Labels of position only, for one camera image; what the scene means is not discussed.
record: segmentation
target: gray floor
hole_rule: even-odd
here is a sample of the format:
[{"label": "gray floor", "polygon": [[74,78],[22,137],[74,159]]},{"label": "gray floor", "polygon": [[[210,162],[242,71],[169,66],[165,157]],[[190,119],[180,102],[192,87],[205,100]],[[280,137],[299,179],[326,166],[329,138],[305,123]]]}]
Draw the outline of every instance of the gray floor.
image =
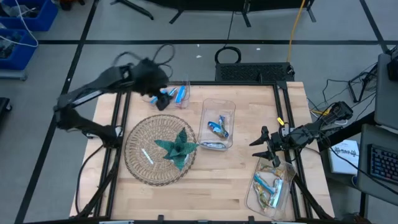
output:
[{"label": "gray floor", "polygon": [[[70,12],[60,11],[48,32],[35,32],[40,40],[79,40],[93,0],[85,6],[74,5]],[[176,10],[166,9],[144,1],[134,1],[155,17],[154,21],[110,1],[98,3],[88,40],[174,40],[225,39],[228,34],[230,12],[184,12],[170,25]],[[395,22],[395,0],[367,0],[369,9],[385,40],[398,40]],[[289,40],[297,9],[253,12],[248,15],[252,27],[243,18],[234,16],[230,39]],[[377,40],[358,0],[316,0],[312,23],[303,12],[297,26],[297,40]],[[214,53],[223,45],[180,44],[170,65],[172,80],[214,80]],[[283,62],[287,45],[241,44],[242,62]],[[0,80],[0,96],[8,97],[13,111],[0,129],[0,217],[1,223],[13,223],[21,204],[37,156],[52,118],[52,106],[60,94],[70,69],[77,45],[40,45],[27,67],[28,79]],[[132,50],[142,56],[154,54],[158,45],[84,45],[71,90],[93,80],[117,54]],[[296,80],[304,82],[307,96],[320,103],[327,78],[349,80],[376,62],[381,48],[378,45],[294,45],[292,65]],[[169,56],[165,49],[159,61]],[[220,61],[233,62],[233,54],[222,53]],[[344,83],[330,83],[326,97],[346,88]],[[344,100],[353,105],[347,91],[332,101]],[[370,102],[355,107],[355,120]],[[79,112],[93,117],[95,101],[79,107]],[[373,110],[371,105],[363,115]],[[29,207],[25,222],[67,218],[75,192],[76,177],[82,163],[86,139],[79,133],[56,130],[42,175]],[[359,211],[359,192],[351,187],[329,181],[335,214]],[[391,223],[398,208],[371,198],[369,219],[377,223]]]}]

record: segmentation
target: clear plastic container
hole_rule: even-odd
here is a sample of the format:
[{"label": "clear plastic container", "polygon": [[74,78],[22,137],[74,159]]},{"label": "clear plastic container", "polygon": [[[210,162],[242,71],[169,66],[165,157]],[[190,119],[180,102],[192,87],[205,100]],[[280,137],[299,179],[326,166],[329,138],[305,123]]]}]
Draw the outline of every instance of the clear plastic container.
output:
[{"label": "clear plastic container", "polygon": [[[275,193],[271,194],[269,190],[262,187],[267,202],[265,203],[265,209],[262,208],[256,192],[256,186],[258,187],[258,184],[256,184],[256,186],[254,185],[258,183],[254,180],[256,174],[275,190]],[[271,161],[260,158],[246,194],[247,208],[273,220],[285,220],[285,207],[290,193],[290,186],[292,185],[295,175],[296,171],[294,167],[285,161],[281,160],[280,166],[274,168]],[[281,187],[279,188],[277,183],[281,180]]]},{"label": "clear plastic container", "polygon": [[[165,110],[167,110],[167,108],[171,108],[171,107],[173,107],[173,108],[184,109],[184,108],[186,108],[186,107],[189,105],[189,97],[190,97],[190,95],[191,95],[191,85],[190,85],[190,82],[189,82],[189,81],[182,82],[182,84],[183,84],[183,85],[181,85],[181,86],[168,86],[168,87],[165,88],[165,89],[161,89],[161,91],[166,91],[167,93],[169,93],[169,92],[172,91],[174,88],[177,88],[177,91],[175,92],[173,98],[172,98],[171,101],[170,101],[170,104],[166,107]],[[185,94],[183,95],[183,98],[180,100],[180,102],[177,103],[177,102],[176,102],[176,99],[177,99],[178,93],[179,93],[179,91],[181,90],[181,87],[182,87],[182,86],[184,86],[184,92],[185,92]],[[147,95],[144,95],[144,96],[142,97],[142,100],[145,101],[145,102],[147,102],[147,103],[150,103],[150,104],[152,104],[152,106],[155,106],[155,107],[156,107],[156,104],[155,104],[155,102],[153,101],[154,98],[155,98],[154,96],[153,96],[153,97],[148,97]]]},{"label": "clear plastic container", "polygon": [[[229,100],[206,99],[203,102],[198,137],[198,142],[201,147],[225,151],[233,145],[235,107],[234,102]],[[227,138],[219,137],[208,127],[209,121],[218,124],[220,115],[225,117],[225,130],[228,132]],[[210,147],[208,143],[222,143],[225,147]]]}]

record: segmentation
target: green plastic plant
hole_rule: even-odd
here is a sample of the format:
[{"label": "green plastic plant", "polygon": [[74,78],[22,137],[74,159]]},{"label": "green plastic plant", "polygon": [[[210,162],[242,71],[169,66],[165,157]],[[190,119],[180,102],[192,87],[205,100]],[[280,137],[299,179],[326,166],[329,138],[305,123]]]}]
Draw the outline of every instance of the green plastic plant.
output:
[{"label": "green plastic plant", "polygon": [[175,138],[174,142],[155,140],[156,145],[167,151],[167,155],[163,158],[173,160],[174,165],[180,171],[184,168],[186,156],[199,146],[193,142],[187,142],[187,139],[187,132],[185,131],[185,128],[183,128]]}]

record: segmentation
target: round woven basket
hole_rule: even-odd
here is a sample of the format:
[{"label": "round woven basket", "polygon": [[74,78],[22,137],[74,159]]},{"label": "round woven basket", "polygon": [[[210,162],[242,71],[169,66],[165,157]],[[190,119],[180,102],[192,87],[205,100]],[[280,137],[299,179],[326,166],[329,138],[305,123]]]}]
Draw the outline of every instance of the round woven basket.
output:
[{"label": "round woven basket", "polygon": [[196,143],[191,126],[179,117],[155,115],[138,123],[124,148],[124,161],[129,172],[141,182],[155,186],[171,184],[183,177],[195,161],[197,150],[188,155],[180,171],[173,161],[163,159],[167,151],[155,143],[158,139],[174,142],[183,128],[187,132],[187,142]]}]

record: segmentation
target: wooden tabletop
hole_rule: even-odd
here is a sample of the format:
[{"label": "wooden tabletop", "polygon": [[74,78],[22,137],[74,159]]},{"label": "wooden tabletop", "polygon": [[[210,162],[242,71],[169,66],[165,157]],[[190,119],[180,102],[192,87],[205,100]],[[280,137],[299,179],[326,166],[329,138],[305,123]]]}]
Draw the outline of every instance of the wooden tabletop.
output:
[{"label": "wooden tabletop", "polygon": [[[303,83],[288,83],[290,104],[296,126],[311,122]],[[280,92],[282,107],[285,105]],[[277,131],[277,112],[271,86],[192,86],[190,104],[181,110],[169,106],[164,111],[146,103],[133,93],[129,106],[125,137],[141,120],[155,114],[172,114],[184,119],[198,136],[203,100],[207,98],[233,101],[236,105],[233,146],[225,152],[198,147],[197,158],[186,176],[178,182],[163,187],[153,187],[135,179],[126,169],[122,156],[115,191],[112,219],[156,220],[164,215],[165,220],[270,220],[245,206],[254,167],[258,157],[255,152],[265,151],[265,146],[249,147],[260,136],[261,127],[267,126],[270,133]],[[93,121],[110,124],[115,95],[99,98]],[[99,139],[89,140],[85,159],[99,146]],[[315,143],[309,146],[316,149]],[[100,151],[86,165],[80,184],[80,209],[95,193],[100,179],[105,150]],[[328,186],[320,156],[310,150],[301,153],[307,187],[325,211],[334,216]],[[300,213],[305,217],[302,196],[297,188]],[[104,214],[108,192],[104,194],[101,214]],[[294,220],[292,200],[288,198],[286,219]],[[72,206],[71,215],[76,214]]]}]

